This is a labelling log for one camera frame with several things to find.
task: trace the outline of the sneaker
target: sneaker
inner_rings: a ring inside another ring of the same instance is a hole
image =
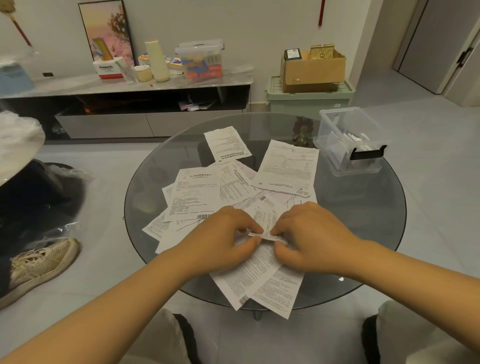
[[[68,238],[12,258],[9,290],[0,298],[0,310],[65,271],[75,261],[79,251],[78,240]]]

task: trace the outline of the table leg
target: table leg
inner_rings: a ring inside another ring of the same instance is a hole
[[[254,311],[253,312],[253,319],[255,321],[260,321],[262,319],[263,312],[262,311]]]

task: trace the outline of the cardboard box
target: cardboard box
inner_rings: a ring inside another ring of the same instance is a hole
[[[336,82],[345,81],[346,58],[334,51],[329,59],[311,60],[310,51],[302,51],[301,60],[285,61],[282,55],[281,74],[283,92],[334,91]]]

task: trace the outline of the glass tabletop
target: glass tabletop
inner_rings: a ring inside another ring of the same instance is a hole
[[[311,132],[307,135],[308,146],[314,147],[311,139],[316,136],[320,121],[270,112],[242,113],[205,121],[159,145],[135,172],[125,196],[125,223],[140,257],[146,263],[156,257],[158,241],[142,229],[167,208],[162,187],[173,183],[180,169],[206,167],[214,162],[205,132],[233,126],[253,154],[239,161],[258,170],[270,140],[292,144],[303,125],[307,126],[304,130]],[[397,249],[405,229],[407,207],[402,185],[386,160],[382,159],[378,173],[336,177],[320,152],[314,187],[318,203],[355,235]],[[360,285],[348,278],[306,273],[293,308],[334,300]],[[209,275],[192,279],[181,290],[203,301],[230,306]],[[265,310],[252,300],[243,308]]]

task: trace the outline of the framed picture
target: framed picture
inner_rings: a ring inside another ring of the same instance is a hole
[[[129,66],[134,66],[135,55],[123,0],[82,2],[78,7],[93,60],[123,57]]]

